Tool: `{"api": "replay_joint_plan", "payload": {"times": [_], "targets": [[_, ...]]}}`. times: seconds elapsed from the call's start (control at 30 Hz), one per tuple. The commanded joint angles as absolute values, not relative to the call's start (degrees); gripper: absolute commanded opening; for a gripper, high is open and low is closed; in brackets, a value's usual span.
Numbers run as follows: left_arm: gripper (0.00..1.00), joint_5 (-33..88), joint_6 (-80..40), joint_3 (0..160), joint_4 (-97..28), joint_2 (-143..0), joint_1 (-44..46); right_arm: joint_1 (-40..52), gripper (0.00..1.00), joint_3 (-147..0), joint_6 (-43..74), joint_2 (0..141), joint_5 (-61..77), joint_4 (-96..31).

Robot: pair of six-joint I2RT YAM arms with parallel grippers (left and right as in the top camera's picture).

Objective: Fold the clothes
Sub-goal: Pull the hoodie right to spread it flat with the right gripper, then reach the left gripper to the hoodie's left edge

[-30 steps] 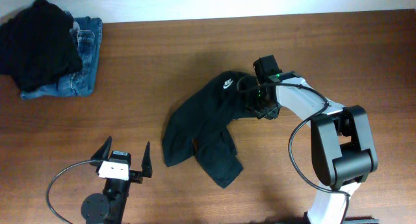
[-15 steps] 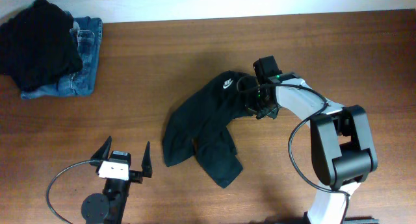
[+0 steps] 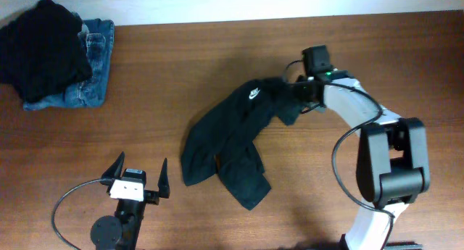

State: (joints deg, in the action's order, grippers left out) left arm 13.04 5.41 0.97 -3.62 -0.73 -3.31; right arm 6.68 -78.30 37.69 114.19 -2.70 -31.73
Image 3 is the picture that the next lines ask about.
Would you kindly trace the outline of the black Nike t-shirt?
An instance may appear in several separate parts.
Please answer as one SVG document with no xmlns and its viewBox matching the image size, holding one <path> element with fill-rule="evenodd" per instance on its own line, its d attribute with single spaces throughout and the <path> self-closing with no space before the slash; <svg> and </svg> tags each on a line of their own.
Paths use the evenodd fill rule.
<svg viewBox="0 0 464 250">
<path fill-rule="evenodd" d="M 274 117 L 294 124 L 304 107 L 281 78 L 239 86 L 190 129 L 181 155 L 183 182 L 192 186 L 218 175 L 240 205 L 255 208 L 271 186 L 253 141 Z"/>
</svg>

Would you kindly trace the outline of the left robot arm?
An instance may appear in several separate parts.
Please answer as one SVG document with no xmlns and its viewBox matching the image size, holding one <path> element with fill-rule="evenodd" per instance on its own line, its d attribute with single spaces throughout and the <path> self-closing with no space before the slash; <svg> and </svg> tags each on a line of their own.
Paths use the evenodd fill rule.
<svg viewBox="0 0 464 250">
<path fill-rule="evenodd" d="M 166 159 L 162 163 L 156 191 L 145 188 L 146 172 L 125 169 L 124 159 L 125 154 L 121 153 L 101 175 L 100 183 L 107 187 L 109 197 L 117 200 L 117 207 L 113 215 L 99 218 L 91 228 L 91 241 L 96 250 L 134 250 L 146 205 L 158 205 L 160 199 L 170 197 Z"/>
</svg>

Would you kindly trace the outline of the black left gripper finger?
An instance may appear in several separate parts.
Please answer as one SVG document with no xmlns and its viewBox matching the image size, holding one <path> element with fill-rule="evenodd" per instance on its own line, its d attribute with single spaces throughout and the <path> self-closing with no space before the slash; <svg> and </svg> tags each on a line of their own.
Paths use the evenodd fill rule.
<svg viewBox="0 0 464 250">
<path fill-rule="evenodd" d="M 169 199 L 170 198 L 170 185 L 167 174 L 167 158 L 164 158 L 162 163 L 162 169 L 159 174 L 159 180 L 157 183 L 158 186 L 158 196 L 160 198 Z"/>
<path fill-rule="evenodd" d="M 101 175 L 104 179 L 118 179 L 121 176 L 125 153 L 122 151 L 113 164 L 111 164 Z"/>
</svg>

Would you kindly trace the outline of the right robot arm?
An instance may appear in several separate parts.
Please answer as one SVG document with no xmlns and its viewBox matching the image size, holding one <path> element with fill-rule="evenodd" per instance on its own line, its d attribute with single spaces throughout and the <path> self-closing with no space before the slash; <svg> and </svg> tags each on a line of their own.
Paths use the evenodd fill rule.
<svg viewBox="0 0 464 250">
<path fill-rule="evenodd" d="M 395 222 L 430 187 L 424 124 L 388 110 L 346 72 L 301 75 L 293 86 L 298 98 L 313 108 L 334 111 L 350 127 L 333 147 L 331 166 L 336 182 L 359 211 L 335 249 L 390 249 Z M 359 138 L 355 175 L 360 199 L 345 186 L 337 165 L 338 150 L 351 135 Z"/>
</svg>

